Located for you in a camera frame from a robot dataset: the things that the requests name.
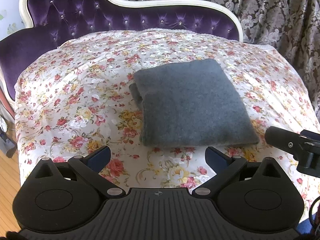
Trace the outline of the grey knit sweater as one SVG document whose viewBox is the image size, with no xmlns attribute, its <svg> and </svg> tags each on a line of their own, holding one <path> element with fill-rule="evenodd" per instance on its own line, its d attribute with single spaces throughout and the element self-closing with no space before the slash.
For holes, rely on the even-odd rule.
<svg viewBox="0 0 320 240">
<path fill-rule="evenodd" d="M 214 59 L 141 69 L 129 86 L 142 111 L 145 146 L 242 146 L 259 137 L 235 87 Z"/>
</svg>

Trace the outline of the floral bed sheet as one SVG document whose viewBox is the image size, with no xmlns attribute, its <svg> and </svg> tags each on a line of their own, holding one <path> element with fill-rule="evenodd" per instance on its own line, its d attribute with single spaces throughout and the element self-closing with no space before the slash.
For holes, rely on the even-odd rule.
<svg viewBox="0 0 320 240">
<path fill-rule="evenodd" d="M 32 63 L 15 85 L 20 180 L 49 157 L 64 162 L 107 145 L 101 176 L 131 187 L 186 187 L 215 172 L 202 147 L 149 148 L 129 91 L 134 72 L 166 63 L 215 59 L 240 94 L 260 137 L 277 126 L 319 132 L 308 92 L 272 47 L 187 31 L 111 31 L 65 42 Z"/>
</svg>

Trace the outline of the grey damask curtain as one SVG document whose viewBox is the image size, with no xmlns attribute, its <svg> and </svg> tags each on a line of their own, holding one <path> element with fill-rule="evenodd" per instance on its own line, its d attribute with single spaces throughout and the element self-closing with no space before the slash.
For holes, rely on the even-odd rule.
<svg viewBox="0 0 320 240">
<path fill-rule="evenodd" d="M 319 0 L 119 1 L 107 29 L 143 32 L 121 75 L 215 59 L 255 128 L 319 130 Z"/>
</svg>

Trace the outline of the purple tufted white-framed headboard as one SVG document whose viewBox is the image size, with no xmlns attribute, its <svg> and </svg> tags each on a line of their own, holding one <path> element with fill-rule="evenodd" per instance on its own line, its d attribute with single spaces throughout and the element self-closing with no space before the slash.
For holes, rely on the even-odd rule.
<svg viewBox="0 0 320 240">
<path fill-rule="evenodd" d="M 89 33 L 161 28 L 244 38 L 230 10 L 203 0 L 20 0 L 19 12 L 25 27 L 1 41 L 1 81 L 10 100 L 19 75 L 32 62 Z"/>
</svg>

